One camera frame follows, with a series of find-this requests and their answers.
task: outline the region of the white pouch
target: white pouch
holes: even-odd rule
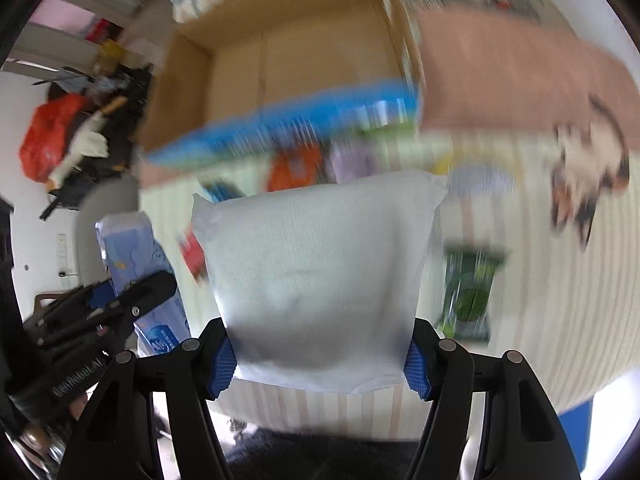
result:
[[[359,394],[401,383],[446,178],[402,171],[213,204],[194,195],[236,377]]]

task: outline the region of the blue gripper pad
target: blue gripper pad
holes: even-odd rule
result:
[[[422,400],[426,400],[431,391],[431,385],[427,379],[427,363],[414,341],[411,341],[409,351],[406,354],[404,376],[409,383],[409,388],[418,392],[418,396]]]
[[[220,393],[229,387],[237,364],[234,349],[231,348],[231,341],[227,337],[213,361],[212,378],[209,383],[209,394],[212,399],[217,399]]]

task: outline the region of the purple object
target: purple object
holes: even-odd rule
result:
[[[371,145],[362,139],[349,139],[334,142],[329,154],[327,173],[338,184],[375,175],[376,157]]]

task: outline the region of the blue package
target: blue package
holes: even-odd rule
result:
[[[205,124],[159,150],[153,164],[197,168],[217,158],[319,143],[349,130],[373,130],[415,119],[418,92],[404,80],[332,88],[270,105],[244,117]]]
[[[174,272],[143,212],[108,215],[95,227],[102,261],[116,294],[158,270]],[[156,354],[169,352],[191,337],[179,290],[134,325],[138,337]]]

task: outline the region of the red plastic bag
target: red plastic bag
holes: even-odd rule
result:
[[[46,182],[66,151],[66,129],[87,103],[80,94],[67,94],[36,108],[22,146],[22,172],[36,182]]]

